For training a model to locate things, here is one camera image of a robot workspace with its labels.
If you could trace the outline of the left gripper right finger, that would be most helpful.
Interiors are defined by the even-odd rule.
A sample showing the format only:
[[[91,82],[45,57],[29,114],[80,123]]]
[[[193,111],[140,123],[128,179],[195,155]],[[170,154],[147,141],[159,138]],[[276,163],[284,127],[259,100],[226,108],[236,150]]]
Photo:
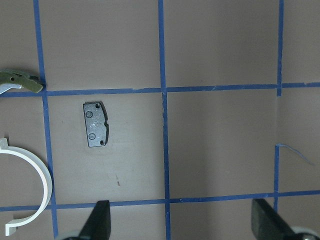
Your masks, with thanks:
[[[291,240],[296,235],[263,198],[251,202],[251,230],[256,240]]]

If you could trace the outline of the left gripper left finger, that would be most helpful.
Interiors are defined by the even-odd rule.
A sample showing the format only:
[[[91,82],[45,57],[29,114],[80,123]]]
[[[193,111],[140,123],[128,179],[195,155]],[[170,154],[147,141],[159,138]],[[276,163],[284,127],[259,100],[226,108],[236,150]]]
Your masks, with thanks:
[[[79,240],[109,240],[110,236],[110,201],[100,200],[96,203],[77,238]]]

